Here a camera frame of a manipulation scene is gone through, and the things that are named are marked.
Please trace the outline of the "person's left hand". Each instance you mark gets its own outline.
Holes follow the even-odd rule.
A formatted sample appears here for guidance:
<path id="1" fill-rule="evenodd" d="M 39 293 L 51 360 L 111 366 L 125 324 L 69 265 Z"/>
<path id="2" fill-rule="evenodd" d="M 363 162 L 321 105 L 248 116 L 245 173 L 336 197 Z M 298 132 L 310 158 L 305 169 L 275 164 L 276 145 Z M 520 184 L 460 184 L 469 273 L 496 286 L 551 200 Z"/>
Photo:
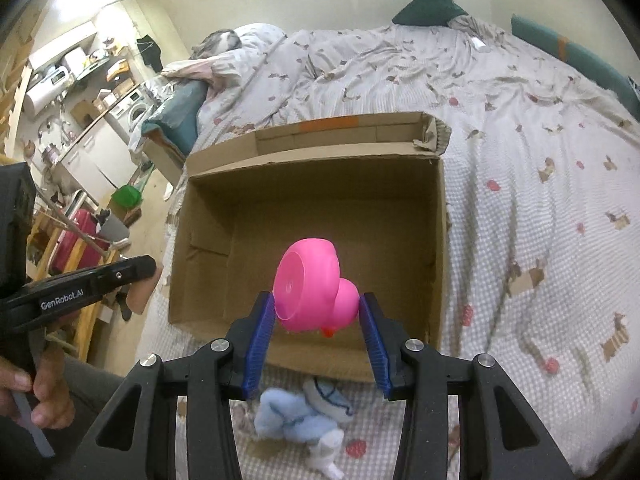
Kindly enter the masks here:
<path id="1" fill-rule="evenodd" d="M 18 422 L 20 413 L 12 393 L 32 393 L 37 405 L 30 420 L 41 429 L 63 429 L 73 422 L 75 408 L 64 379 L 65 353 L 48 344 L 41 353 L 34 379 L 5 358 L 1 359 L 1 416 Z"/>

